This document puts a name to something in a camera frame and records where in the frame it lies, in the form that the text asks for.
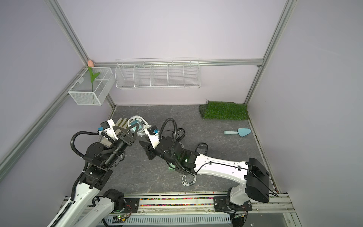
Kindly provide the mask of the clear round pouch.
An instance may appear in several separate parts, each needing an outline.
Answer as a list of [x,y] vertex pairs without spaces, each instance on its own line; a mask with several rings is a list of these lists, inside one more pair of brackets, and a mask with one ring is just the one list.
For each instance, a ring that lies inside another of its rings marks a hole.
[[138,132],[144,132],[144,130],[150,126],[148,124],[148,122],[143,117],[141,117],[139,115],[132,116],[127,121],[127,125],[128,125],[128,127],[131,127],[133,125],[139,125]]

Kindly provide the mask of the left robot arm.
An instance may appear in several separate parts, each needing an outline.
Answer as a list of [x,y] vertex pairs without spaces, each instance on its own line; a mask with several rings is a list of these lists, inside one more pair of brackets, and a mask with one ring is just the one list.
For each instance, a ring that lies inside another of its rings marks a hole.
[[126,218],[132,214],[132,207],[127,204],[124,194],[110,189],[98,200],[98,194],[113,171],[116,161],[126,148],[133,145],[139,131],[139,124],[127,128],[112,126],[111,122],[103,122],[96,135],[105,137],[111,145],[100,142],[91,144],[86,154],[75,147],[75,139],[79,135],[94,135],[93,132],[79,131],[71,138],[71,149],[85,161],[81,174],[72,186],[71,196],[49,224],[50,227],[95,227],[112,212],[126,212]]

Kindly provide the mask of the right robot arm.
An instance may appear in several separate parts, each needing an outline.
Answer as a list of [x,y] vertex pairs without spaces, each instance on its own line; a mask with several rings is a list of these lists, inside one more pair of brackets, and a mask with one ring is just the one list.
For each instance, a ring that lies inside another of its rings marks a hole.
[[149,160],[160,157],[172,168],[184,175],[210,175],[236,182],[238,185],[228,189],[226,201],[221,203],[219,212],[236,213],[247,211],[250,200],[268,203],[276,193],[270,189],[269,171],[254,158],[248,161],[228,161],[211,158],[196,151],[184,149],[171,137],[159,142],[140,141]]

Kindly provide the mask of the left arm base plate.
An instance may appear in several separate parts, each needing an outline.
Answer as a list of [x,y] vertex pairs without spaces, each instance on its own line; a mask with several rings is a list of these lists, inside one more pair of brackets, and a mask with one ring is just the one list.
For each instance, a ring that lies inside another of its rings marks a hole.
[[140,198],[137,197],[127,197],[121,199],[117,199],[114,203],[114,209],[111,212],[112,214],[119,214],[119,213],[137,213],[139,204],[140,204]]

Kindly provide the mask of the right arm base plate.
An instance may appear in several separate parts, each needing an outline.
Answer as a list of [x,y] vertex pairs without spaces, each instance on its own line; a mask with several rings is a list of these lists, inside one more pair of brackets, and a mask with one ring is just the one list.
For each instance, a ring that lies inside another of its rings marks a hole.
[[252,211],[252,205],[250,201],[246,201],[243,205],[235,205],[233,203],[227,203],[226,196],[213,197],[214,210],[224,213],[236,213],[242,211]]

